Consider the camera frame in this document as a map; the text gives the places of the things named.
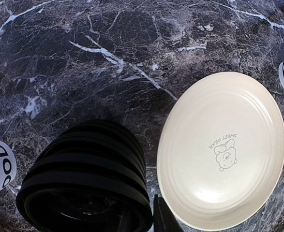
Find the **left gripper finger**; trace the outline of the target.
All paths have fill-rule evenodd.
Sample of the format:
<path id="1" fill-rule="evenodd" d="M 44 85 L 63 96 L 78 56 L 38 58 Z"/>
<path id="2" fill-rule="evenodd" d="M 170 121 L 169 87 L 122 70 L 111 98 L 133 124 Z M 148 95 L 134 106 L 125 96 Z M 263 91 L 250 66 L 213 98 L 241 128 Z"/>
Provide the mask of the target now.
<path id="1" fill-rule="evenodd" d="M 164 198 L 154 196 L 153 201 L 153 231 L 154 232 L 183 232 Z"/>

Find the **stack of black lids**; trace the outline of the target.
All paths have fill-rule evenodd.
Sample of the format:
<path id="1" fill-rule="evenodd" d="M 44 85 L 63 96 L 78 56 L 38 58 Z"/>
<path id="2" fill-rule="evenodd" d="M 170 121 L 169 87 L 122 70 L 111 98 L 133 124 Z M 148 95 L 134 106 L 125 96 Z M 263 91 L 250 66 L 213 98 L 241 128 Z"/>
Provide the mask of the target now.
<path id="1" fill-rule="evenodd" d="M 146 232 L 152 211 L 142 147 L 116 122 L 75 125 L 39 155 L 16 206 L 41 232 Z"/>

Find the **cream round plate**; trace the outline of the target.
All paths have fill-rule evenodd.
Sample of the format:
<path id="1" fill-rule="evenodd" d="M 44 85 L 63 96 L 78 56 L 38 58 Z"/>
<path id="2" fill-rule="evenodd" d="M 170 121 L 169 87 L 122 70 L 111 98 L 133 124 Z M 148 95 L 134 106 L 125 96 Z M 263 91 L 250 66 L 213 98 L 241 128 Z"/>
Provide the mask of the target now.
<path id="1" fill-rule="evenodd" d="M 273 96 L 239 72 L 202 78 L 176 102 L 157 152 L 161 195 L 182 223 L 237 226 L 266 203 L 284 165 L 284 120 Z"/>

